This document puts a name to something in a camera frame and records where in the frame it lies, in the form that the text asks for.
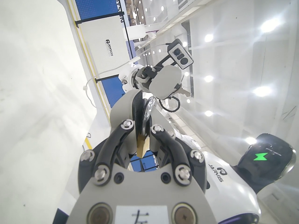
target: joyson logo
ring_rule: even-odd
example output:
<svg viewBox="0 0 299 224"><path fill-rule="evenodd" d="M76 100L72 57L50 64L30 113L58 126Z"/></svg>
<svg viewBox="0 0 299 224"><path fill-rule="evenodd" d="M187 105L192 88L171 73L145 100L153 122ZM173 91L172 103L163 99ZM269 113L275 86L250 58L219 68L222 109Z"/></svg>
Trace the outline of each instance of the joyson logo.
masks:
<svg viewBox="0 0 299 224"><path fill-rule="evenodd" d="M113 51L112 51L112 48L111 48L111 44L110 44L110 40L109 40L109 39L106 39L106 48L107 48L107 51L108 51L108 55L109 55L109 56L113 56Z"/></svg>

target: white robot body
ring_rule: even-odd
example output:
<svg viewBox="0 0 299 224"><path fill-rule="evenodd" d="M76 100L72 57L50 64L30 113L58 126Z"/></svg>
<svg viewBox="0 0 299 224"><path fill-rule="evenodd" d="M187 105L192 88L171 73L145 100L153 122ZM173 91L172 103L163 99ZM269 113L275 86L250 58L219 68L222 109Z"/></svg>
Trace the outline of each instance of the white robot body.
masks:
<svg viewBox="0 0 299 224"><path fill-rule="evenodd" d="M205 192L218 223L252 213L260 217L261 210L253 189L222 159L204 151L206 176L210 185Z"/></svg>

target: black bracket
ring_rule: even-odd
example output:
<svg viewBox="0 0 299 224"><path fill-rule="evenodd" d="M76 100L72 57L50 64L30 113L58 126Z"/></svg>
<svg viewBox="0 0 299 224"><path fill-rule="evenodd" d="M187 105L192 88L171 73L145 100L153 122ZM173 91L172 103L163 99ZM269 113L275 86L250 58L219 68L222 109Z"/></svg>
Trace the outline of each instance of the black bracket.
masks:
<svg viewBox="0 0 299 224"><path fill-rule="evenodd" d="M96 19L101 19L101 18L107 18L107 17L113 17L113 16L119 16L119 15L124 15L124 12L117 12L117 13L113 13L113 14L105 14L105 15L101 15L101 16L96 16L96 17L92 17L92 18L87 18L87 19L81 19L81 20L77 20L75 21L76 27L79 28L79 24L82 24L84 22L87 21L92 21L92 20L96 20Z"/></svg>

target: yellow line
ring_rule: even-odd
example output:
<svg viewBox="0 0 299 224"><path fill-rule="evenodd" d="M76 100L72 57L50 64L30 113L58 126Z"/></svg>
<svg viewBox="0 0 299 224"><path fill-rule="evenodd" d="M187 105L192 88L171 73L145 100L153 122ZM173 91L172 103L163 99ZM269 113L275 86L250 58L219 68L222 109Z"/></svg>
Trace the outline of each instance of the yellow line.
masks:
<svg viewBox="0 0 299 224"><path fill-rule="evenodd" d="M70 13L71 13L71 16L72 16L72 18L73 18L73 23L74 23L75 28L76 28L76 30L77 30L78 37L79 37L79 41L80 41L80 43L81 43L82 51L83 51L83 53L84 53L84 55L85 55L85 59L86 59L86 61L87 61L87 64L88 64L88 66L89 66L89 70L90 70L90 72L91 72L91 75L94 76L93 71L92 71L92 68L91 68L90 63L89 63L88 58L87 58L86 51L85 51L85 49L84 49L84 47L83 47L83 43L82 43L81 38L80 38L80 36L79 36L79 31L78 31L78 28L77 28L76 23L75 23L75 18L74 18L73 12L72 12L72 10L71 10L71 5L70 5L70 3L69 3L68 0L66 0L66 1L67 1L67 3L68 3L68 7L70 8ZM71 3L72 3L72 6L73 6L73 9L74 9L74 12L76 12L72 0L71 0ZM104 108L104 109L105 109L106 115L107 115L107 117L108 117L108 119L109 119L109 118L110 118L110 116L109 116L109 111L107 111L108 106L107 106L106 100L103 98L104 95L103 95L102 88L100 87L100 90L99 90L98 87L100 87L100 86L96 84L96 89L97 89L97 92L98 92L98 94L99 94L99 96L100 96L100 99L101 99L101 101L102 101L102 104L105 103L105 105L106 105L106 108Z"/></svg>
<svg viewBox="0 0 299 224"><path fill-rule="evenodd" d="M86 143L87 147L88 147L90 150L93 149L92 146L90 145L90 142L89 142L88 138L85 138L85 141L84 141L84 142Z"/></svg>
<svg viewBox="0 0 299 224"><path fill-rule="evenodd" d="M74 3L73 3L73 0L71 0L71 3L72 3L72 6L73 6L73 10L74 10L74 12L75 12L76 10L75 10L75 6L74 6ZM94 73L95 73L94 75L96 75L96 70L95 70L95 68L94 68L93 61L92 61L92 58L91 58L90 53L89 53L89 51L88 51L86 42L85 42L85 40L84 40L84 36L83 36L82 30L81 30L81 28L79 28L79 29L80 29L80 32L81 32L81 35L82 35L82 39L83 39L83 42L84 42L85 47L86 47L86 51L87 51L87 53L88 53L90 62L91 62L91 64L92 64L92 67L93 67L93 70L94 70ZM87 55L86 55L86 52L85 52L85 49L84 49L84 47L83 47L83 43L82 43L82 42L81 42L81 46L82 46L82 49L83 49L83 51L84 51L84 54L85 54L85 57L86 57L86 60L87 60L89 69L90 69L90 71L91 71L91 73L92 73L92 76L94 76L94 75L93 75L93 72L92 72L92 69L91 69L91 66L90 66L90 64L89 64L89 61L88 61L88 59L87 59ZM100 85L97 85L97 83L95 82L95 80L94 80L94 83L95 83L95 85L96 85L96 89L97 89L97 91L98 91L98 93L99 93L99 96L100 96L100 98L101 98L101 100L102 100L102 103L105 103L106 107L108 108L108 105L107 105L107 103L106 103L105 98L102 97L102 96L104 96L104 94L103 94L103 90L102 90L101 86L100 86ZM110 120L110 115L108 114L108 112L107 112L106 109L105 109L105 112L106 112L106 114L107 114L108 119Z"/></svg>

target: floor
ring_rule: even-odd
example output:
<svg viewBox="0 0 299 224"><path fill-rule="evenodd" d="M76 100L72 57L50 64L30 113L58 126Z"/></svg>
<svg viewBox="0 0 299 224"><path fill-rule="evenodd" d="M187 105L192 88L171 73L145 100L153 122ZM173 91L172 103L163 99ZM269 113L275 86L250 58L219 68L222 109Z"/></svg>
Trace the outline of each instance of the floor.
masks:
<svg viewBox="0 0 299 224"><path fill-rule="evenodd" d="M1 223L52 223L97 113L65 6L0 0Z"/></svg>

